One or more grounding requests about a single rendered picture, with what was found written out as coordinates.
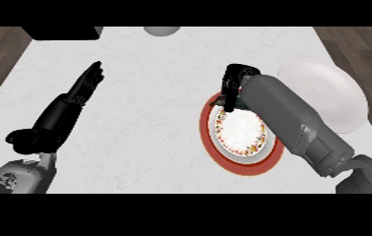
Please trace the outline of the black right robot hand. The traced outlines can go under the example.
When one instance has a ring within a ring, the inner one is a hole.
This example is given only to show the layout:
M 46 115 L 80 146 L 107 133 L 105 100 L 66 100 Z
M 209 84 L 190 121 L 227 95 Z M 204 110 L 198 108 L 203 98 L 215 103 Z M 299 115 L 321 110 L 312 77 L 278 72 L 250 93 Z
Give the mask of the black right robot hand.
M 229 64 L 224 77 L 222 97 L 225 98 L 225 111 L 234 112 L 238 89 L 241 88 L 243 79 L 260 74 L 258 68 L 244 64 Z

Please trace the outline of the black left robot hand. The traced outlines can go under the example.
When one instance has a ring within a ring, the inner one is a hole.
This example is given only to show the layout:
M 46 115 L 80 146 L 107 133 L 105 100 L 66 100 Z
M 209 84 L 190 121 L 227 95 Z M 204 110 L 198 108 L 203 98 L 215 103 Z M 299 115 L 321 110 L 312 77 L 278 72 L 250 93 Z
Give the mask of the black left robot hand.
M 63 93 L 49 104 L 32 129 L 14 131 L 7 142 L 20 154 L 54 153 L 63 146 L 83 107 L 104 81 L 103 62 L 97 61 L 79 77 L 70 91 Z

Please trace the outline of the red-rimmed floral plate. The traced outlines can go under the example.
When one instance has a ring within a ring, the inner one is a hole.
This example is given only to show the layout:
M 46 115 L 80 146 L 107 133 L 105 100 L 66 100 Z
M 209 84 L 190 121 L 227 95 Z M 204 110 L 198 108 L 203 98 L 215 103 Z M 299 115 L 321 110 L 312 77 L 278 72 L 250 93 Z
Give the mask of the red-rimmed floral plate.
M 259 176 L 278 164 L 286 146 L 260 117 L 250 111 L 228 113 L 209 99 L 200 118 L 201 141 L 207 153 L 228 172 Z

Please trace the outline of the plain white plate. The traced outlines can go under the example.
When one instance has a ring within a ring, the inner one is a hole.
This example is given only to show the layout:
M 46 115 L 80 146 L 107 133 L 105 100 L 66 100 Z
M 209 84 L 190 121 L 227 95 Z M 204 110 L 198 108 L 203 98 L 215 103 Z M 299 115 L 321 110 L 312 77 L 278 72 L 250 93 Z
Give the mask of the plain white plate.
M 333 64 L 300 58 L 283 65 L 278 79 L 318 110 L 331 129 L 348 134 L 368 122 L 368 99 L 349 74 Z

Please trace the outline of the grey round object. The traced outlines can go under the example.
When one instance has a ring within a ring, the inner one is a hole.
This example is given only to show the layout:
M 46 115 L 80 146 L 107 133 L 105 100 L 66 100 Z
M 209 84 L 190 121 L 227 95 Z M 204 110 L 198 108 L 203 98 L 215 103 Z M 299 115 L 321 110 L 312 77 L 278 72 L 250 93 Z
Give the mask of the grey round object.
M 170 36 L 181 30 L 181 27 L 145 27 L 144 30 L 153 36 Z

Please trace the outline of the black appliance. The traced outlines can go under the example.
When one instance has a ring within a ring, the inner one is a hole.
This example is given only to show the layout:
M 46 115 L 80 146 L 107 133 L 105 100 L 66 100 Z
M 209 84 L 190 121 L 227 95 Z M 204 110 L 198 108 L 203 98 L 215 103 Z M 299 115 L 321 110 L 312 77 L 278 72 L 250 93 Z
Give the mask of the black appliance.
M 103 27 L 24 27 L 35 40 L 97 40 Z

